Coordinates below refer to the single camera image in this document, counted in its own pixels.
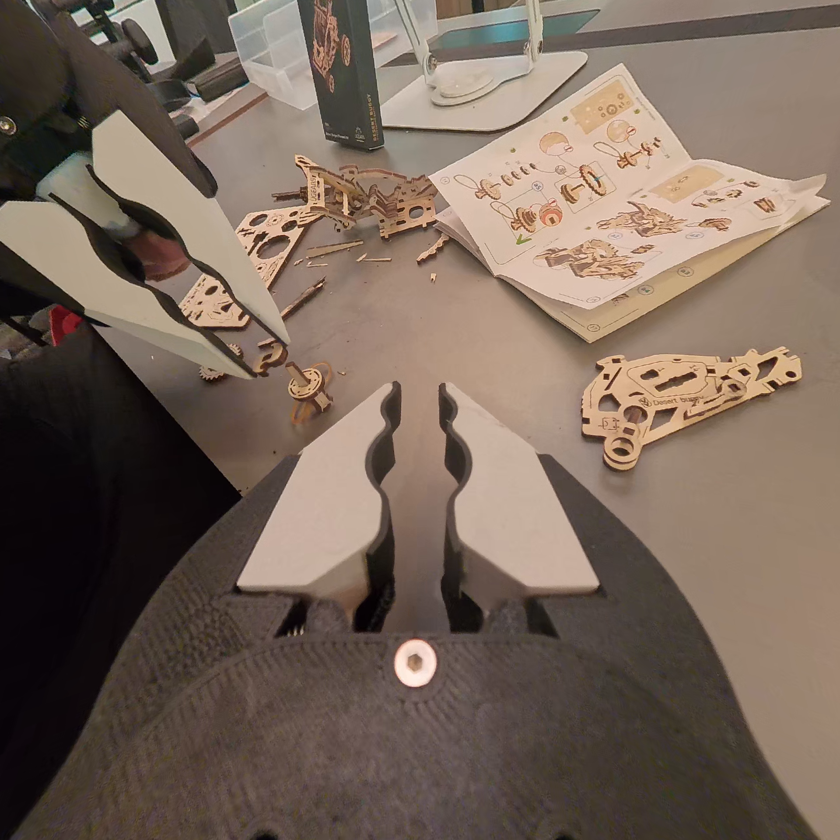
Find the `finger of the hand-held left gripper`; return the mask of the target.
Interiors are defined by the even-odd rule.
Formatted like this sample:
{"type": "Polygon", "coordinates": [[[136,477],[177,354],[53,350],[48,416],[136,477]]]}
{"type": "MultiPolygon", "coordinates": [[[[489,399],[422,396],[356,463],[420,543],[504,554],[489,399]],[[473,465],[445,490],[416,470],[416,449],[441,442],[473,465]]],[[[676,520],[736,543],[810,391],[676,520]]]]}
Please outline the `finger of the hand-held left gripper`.
{"type": "Polygon", "coordinates": [[[93,128],[91,151],[94,179],[126,213],[146,214],[172,232],[195,266],[289,345],[277,305],[214,197],[197,189],[121,111],[93,128]]]}
{"type": "Polygon", "coordinates": [[[10,287],[195,364],[256,378],[221,339],[192,325],[172,298],[136,277],[99,226],[63,203],[4,203],[1,251],[1,278],[10,287]]]}

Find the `clear plastic box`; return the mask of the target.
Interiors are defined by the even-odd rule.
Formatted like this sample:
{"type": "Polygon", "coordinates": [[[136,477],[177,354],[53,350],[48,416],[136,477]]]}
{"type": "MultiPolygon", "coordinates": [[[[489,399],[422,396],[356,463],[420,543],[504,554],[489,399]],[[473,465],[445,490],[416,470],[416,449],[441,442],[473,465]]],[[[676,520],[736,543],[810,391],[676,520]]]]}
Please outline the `clear plastic box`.
{"type": "Polygon", "coordinates": [[[296,1],[236,1],[227,19],[250,82],[300,111],[317,104],[308,48],[296,1]]]}

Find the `wooden wheel axle assembly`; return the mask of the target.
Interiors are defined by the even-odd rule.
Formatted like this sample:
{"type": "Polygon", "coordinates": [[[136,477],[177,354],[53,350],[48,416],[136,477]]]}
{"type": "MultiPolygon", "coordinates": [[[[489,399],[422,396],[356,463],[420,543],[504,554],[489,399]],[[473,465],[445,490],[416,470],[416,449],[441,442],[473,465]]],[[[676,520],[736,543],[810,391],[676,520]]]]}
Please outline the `wooden wheel axle assembly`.
{"type": "Polygon", "coordinates": [[[295,362],[286,362],[289,374],[288,393],[296,407],[290,415],[293,426],[300,426],[314,417],[324,414],[333,405],[333,399],[327,388],[333,378],[333,369],[326,361],[302,369],[295,362]]]}

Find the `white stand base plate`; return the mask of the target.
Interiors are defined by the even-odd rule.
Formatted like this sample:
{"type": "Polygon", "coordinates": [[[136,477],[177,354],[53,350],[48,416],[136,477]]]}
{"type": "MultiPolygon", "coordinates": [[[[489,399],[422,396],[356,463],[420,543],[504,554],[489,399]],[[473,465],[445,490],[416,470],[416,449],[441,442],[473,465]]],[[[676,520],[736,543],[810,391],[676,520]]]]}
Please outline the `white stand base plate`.
{"type": "Polygon", "coordinates": [[[489,133],[525,120],[587,62],[582,51],[543,57],[543,16],[526,2],[528,39],[519,56],[440,63],[420,35],[409,2],[396,1],[423,75],[381,105],[387,129],[489,133]]]}

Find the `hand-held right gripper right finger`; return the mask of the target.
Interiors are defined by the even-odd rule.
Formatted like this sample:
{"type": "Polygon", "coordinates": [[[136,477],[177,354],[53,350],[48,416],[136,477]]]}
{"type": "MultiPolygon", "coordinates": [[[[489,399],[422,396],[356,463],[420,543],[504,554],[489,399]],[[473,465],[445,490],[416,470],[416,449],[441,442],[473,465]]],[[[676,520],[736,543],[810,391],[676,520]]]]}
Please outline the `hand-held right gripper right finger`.
{"type": "Polygon", "coordinates": [[[449,628],[477,633],[507,602],[592,595],[600,581],[537,450],[452,382],[438,387],[455,479],[440,589],[449,628]]]}

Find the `person's left hand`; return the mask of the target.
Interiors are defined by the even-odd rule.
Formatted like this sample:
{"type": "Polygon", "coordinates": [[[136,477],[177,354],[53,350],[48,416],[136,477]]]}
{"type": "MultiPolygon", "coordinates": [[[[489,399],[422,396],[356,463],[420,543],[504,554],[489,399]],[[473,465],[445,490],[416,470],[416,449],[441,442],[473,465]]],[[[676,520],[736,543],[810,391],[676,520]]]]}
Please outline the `person's left hand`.
{"type": "Polygon", "coordinates": [[[150,281],[175,277],[192,264],[177,241],[149,229],[126,239],[124,244],[138,258],[145,278],[150,281]]]}

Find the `dark blue desk mat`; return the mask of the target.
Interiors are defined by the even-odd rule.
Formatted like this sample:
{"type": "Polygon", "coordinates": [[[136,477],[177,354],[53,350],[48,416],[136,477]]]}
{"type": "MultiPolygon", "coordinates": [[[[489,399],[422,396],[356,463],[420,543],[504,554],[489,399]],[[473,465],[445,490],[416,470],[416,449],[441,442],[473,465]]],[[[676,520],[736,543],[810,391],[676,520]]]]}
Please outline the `dark blue desk mat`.
{"type": "MultiPolygon", "coordinates": [[[[574,35],[600,13],[599,7],[564,14],[543,15],[542,33],[545,37],[574,35]]],[[[457,49],[524,43],[529,38],[526,19],[506,20],[461,27],[439,33],[430,42],[432,49],[457,49]]]]}

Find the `black dumbbell rack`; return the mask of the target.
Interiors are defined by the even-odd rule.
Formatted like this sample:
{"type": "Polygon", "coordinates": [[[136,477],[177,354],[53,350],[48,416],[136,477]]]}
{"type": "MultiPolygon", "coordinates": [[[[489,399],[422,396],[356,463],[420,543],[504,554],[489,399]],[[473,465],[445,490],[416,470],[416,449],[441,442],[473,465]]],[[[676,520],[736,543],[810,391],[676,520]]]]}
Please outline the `black dumbbell rack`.
{"type": "Polygon", "coordinates": [[[216,64],[209,25],[195,2],[113,2],[87,22],[104,46],[114,36],[130,50],[128,62],[147,81],[189,82],[216,64]]]}

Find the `forked wooden rod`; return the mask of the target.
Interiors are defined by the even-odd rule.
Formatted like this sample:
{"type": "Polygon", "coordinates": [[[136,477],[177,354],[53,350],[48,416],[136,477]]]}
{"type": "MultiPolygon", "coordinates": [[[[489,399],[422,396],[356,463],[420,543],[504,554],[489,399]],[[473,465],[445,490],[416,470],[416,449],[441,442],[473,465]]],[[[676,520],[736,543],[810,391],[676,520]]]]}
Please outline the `forked wooden rod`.
{"type": "Polygon", "coordinates": [[[325,286],[326,286],[327,278],[324,276],[319,281],[305,289],[298,297],[292,301],[290,304],[285,306],[280,315],[284,321],[290,318],[295,312],[299,311],[303,306],[305,306],[308,302],[314,299],[318,294],[320,294],[325,286]]]}

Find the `wooden chassis assembly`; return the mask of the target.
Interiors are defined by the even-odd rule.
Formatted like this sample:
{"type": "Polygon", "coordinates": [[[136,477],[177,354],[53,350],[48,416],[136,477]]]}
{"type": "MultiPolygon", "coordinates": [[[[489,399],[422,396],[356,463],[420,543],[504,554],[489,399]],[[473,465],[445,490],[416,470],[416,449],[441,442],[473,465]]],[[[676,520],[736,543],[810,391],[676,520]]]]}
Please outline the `wooden chassis assembly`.
{"type": "Polygon", "coordinates": [[[614,471],[635,467],[647,445],[802,378],[802,360],[785,347],[727,358],[611,354],[595,369],[581,397],[581,434],[601,441],[614,471]]]}

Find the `white instruction booklet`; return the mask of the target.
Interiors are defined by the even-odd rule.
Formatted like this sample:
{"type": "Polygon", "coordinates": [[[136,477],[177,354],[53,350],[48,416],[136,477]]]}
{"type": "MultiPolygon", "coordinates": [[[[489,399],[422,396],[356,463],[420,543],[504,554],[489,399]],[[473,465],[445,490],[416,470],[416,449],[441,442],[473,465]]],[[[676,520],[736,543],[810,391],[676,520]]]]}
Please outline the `white instruction booklet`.
{"type": "Polygon", "coordinates": [[[588,343],[828,204],[824,175],[692,159],[623,64],[430,180],[440,227],[588,343]]]}

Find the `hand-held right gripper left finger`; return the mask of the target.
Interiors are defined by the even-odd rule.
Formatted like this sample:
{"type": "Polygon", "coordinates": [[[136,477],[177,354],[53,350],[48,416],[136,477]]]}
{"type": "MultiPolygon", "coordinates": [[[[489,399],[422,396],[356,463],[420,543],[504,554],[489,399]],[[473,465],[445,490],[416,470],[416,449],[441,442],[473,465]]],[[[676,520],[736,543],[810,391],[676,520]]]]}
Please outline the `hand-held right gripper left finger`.
{"type": "Polygon", "coordinates": [[[331,601],[377,633],[395,600],[383,479],[395,465],[402,386],[386,383],[305,447],[237,580],[246,593],[331,601]]]}

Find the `wooden parts sheet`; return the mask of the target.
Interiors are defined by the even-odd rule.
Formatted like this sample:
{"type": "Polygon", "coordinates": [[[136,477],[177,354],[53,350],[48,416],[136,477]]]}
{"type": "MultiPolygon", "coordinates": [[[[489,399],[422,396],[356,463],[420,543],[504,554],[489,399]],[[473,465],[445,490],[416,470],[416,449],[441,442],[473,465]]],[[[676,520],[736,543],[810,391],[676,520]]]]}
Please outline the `wooden parts sheet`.
{"type": "MultiPolygon", "coordinates": [[[[274,208],[248,214],[236,229],[240,244],[266,288],[277,280],[305,231],[304,207],[274,208]]],[[[243,329],[251,317],[209,275],[199,280],[181,302],[188,320],[200,328],[243,329]]]]}

